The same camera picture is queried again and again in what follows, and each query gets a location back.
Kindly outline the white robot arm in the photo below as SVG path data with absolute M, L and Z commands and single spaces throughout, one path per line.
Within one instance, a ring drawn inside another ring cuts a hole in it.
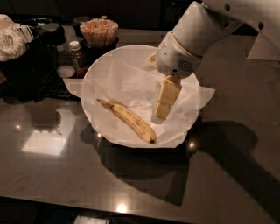
M 156 118 L 164 120 L 170 114 L 181 81 L 194 73 L 207 49 L 243 24 L 280 48 L 280 0 L 201 0 L 189 5 L 148 58 L 165 76 L 156 94 Z

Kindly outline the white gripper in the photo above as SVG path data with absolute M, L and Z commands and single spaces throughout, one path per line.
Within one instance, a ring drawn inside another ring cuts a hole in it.
M 157 70 L 165 76 L 155 85 L 152 121 L 162 123 L 170 114 L 182 89 L 181 79 L 189 77 L 201 64 L 202 58 L 190 54 L 169 31 L 158 46 L 144 62 L 146 69 Z

